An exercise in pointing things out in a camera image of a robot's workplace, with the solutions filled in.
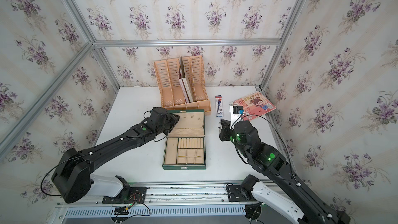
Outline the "green jewelry box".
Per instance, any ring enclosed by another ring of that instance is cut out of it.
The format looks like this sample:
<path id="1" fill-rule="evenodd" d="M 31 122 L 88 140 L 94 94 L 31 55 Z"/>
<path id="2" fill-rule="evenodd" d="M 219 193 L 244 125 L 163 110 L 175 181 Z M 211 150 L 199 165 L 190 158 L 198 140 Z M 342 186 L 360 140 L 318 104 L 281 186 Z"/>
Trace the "green jewelry box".
<path id="1" fill-rule="evenodd" d="M 205 111 L 171 111 L 178 123 L 166 136 L 162 168 L 164 170 L 205 170 Z"/>

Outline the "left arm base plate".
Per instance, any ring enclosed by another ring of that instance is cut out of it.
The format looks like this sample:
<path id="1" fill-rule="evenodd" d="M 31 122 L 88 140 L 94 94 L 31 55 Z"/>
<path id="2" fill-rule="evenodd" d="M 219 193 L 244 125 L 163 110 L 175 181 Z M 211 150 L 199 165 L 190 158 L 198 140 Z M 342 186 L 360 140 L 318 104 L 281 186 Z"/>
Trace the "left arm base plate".
<path id="1" fill-rule="evenodd" d="M 144 203 L 147 193 L 147 187 L 124 188 L 114 198 L 104 196 L 102 204 L 135 204 Z"/>

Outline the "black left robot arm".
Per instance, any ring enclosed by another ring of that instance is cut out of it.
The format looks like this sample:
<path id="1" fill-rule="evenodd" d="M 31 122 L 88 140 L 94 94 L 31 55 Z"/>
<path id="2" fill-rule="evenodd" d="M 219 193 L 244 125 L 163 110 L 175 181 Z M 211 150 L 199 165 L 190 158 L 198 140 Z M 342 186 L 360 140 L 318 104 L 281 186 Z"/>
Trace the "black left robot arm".
<path id="1" fill-rule="evenodd" d="M 49 171 L 58 196 L 68 204 L 88 196 L 129 202 L 133 194 L 123 177 L 96 176 L 94 172 L 119 155 L 155 140 L 159 134 L 168 135 L 179 119 L 162 107 L 154 107 L 149 117 L 107 142 L 80 151 L 67 150 L 59 164 Z"/>

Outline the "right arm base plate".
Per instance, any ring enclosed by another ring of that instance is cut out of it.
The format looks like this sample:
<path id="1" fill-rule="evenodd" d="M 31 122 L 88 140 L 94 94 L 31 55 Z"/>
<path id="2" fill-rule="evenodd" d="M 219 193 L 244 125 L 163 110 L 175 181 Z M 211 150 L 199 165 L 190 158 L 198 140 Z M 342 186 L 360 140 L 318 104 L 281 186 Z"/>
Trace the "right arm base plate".
<path id="1" fill-rule="evenodd" d="M 229 202 L 258 202 L 253 195 L 254 187 L 243 184 L 243 185 L 233 185 L 232 183 L 228 183 L 226 185 L 226 191 L 228 195 Z"/>

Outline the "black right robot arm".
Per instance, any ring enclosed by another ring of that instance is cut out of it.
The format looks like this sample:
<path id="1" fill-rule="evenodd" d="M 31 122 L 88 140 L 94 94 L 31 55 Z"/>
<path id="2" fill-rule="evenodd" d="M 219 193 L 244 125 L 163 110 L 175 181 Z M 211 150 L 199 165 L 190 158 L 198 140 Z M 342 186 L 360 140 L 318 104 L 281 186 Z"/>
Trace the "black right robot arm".
<path id="1" fill-rule="evenodd" d="M 322 201 L 294 172 L 287 159 L 273 146 L 261 142 L 258 130 L 249 121 L 220 121 L 219 138 L 230 141 L 256 172 L 274 182 L 286 195 L 272 190 L 257 177 L 248 175 L 232 201 L 258 201 L 271 207 L 293 224 L 349 224 L 345 211 L 335 210 Z"/>

